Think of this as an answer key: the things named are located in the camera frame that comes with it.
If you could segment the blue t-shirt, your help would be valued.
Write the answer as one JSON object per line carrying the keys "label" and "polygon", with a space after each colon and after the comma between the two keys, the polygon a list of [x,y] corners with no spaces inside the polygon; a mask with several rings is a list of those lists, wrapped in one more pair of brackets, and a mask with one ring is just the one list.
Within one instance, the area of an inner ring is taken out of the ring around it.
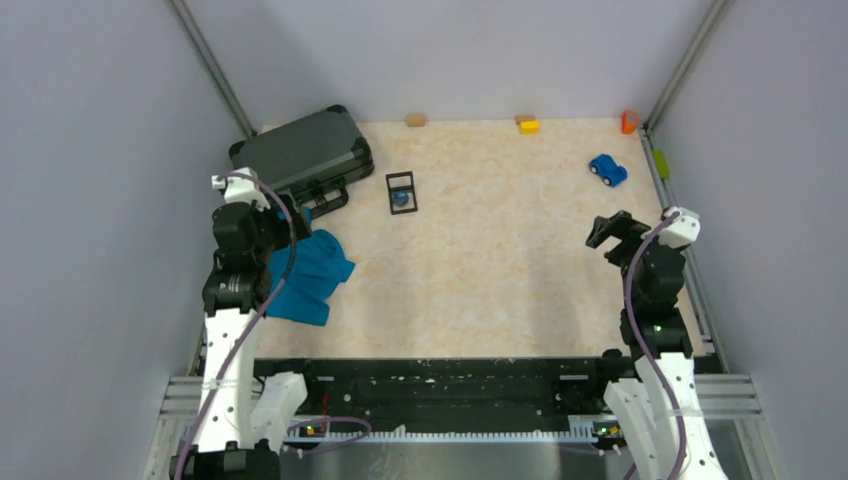
{"label": "blue t-shirt", "polygon": [[349,280],[355,268],[337,238],[325,229],[314,229],[297,242],[295,262],[281,292],[266,316],[323,327],[330,314],[329,297]]}

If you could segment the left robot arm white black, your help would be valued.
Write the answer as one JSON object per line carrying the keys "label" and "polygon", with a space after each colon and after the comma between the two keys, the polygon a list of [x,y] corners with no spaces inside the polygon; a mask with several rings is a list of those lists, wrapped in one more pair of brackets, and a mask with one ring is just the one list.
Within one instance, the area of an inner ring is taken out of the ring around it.
{"label": "left robot arm white black", "polygon": [[258,328],[275,294],[274,251],[311,234],[302,210],[232,203],[212,214],[217,248],[202,290],[206,356],[200,406],[183,446],[171,458],[172,479],[277,479],[279,454],[295,413],[319,404],[320,386],[299,373],[262,382],[254,363]]}

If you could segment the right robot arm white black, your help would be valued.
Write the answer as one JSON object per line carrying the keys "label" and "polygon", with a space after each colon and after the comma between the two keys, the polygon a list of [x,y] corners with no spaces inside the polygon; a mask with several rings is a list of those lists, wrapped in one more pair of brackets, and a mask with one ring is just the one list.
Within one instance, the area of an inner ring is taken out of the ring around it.
{"label": "right robot arm white black", "polygon": [[635,375],[604,373],[586,385],[589,404],[612,412],[623,430],[633,465],[627,477],[724,479],[696,392],[695,362],[677,306],[684,286],[684,250],[698,238],[698,214],[670,207],[651,227],[621,210],[598,216],[586,240],[618,245],[605,259],[622,275],[621,333]]}

